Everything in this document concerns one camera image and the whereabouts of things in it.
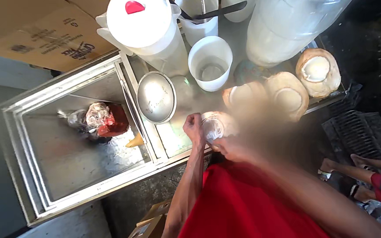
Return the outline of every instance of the red shirt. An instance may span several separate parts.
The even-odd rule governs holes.
[[[278,188],[245,163],[211,165],[179,238],[329,236]]]

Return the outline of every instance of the white lid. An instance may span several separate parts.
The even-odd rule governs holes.
[[[171,21],[168,0],[111,0],[107,9],[111,34],[123,45],[133,48],[156,43],[167,32]]]

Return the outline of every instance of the white plastic container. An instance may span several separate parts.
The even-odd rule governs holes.
[[[221,0],[221,8],[228,7],[230,5],[240,3],[243,0]],[[225,14],[224,16],[231,22],[241,22],[251,15],[255,7],[256,0],[246,0],[246,6],[242,10]]]
[[[219,8],[217,0],[204,0],[204,2],[206,13]],[[203,13],[202,2],[200,0],[176,0],[175,3],[191,17]],[[207,19],[207,22],[202,24],[194,24],[191,20],[184,19],[181,16],[179,20],[182,23],[186,40],[191,46],[205,36],[219,35],[219,17]]]
[[[217,91],[229,77],[233,54],[225,40],[207,36],[194,44],[189,52],[190,73],[205,91]]]
[[[123,51],[126,55],[132,56],[133,52],[130,51],[127,47],[125,47],[122,43],[118,42],[114,36],[111,34],[110,30],[108,29],[107,25],[107,13],[103,13],[95,18],[97,23],[102,27],[97,29],[98,35],[103,37],[105,40],[113,44],[115,47],[119,48],[121,51]]]
[[[351,0],[259,0],[248,26],[246,54],[273,67],[326,30]]]
[[[111,0],[107,24],[117,41],[173,77],[189,72],[188,54],[176,23],[180,13],[168,0]]]

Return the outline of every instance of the person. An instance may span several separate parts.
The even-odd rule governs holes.
[[[369,199],[381,202],[381,174],[376,173],[373,168],[381,170],[381,160],[367,159],[356,154],[351,154],[355,166],[343,165],[328,158],[323,160],[319,173],[330,177],[332,171],[338,171],[346,176],[365,182],[373,187],[374,191],[366,187],[353,185],[350,194],[355,200],[366,202]]]
[[[214,140],[226,161],[205,172],[201,115],[183,125],[192,141],[163,238],[381,237],[381,225],[299,167],[269,160],[238,138]]]

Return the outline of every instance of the cardboard box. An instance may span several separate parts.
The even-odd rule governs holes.
[[[146,215],[136,224],[136,226],[140,226],[141,224],[147,222],[148,220],[159,216],[159,215],[165,215],[168,213],[168,210],[170,209],[170,204],[172,203],[172,200],[166,200],[161,203],[157,203],[152,205],[151,209],[146,213]]]
[[[64,0],[0,0],[0,56],[66,72],[116,48]]]
[[[166,216],[159,215],[136,227],[128,238],[161,238],[165,224]]]
[[[67,0],[89,14],[93,19],[105,13],[110,0]]]

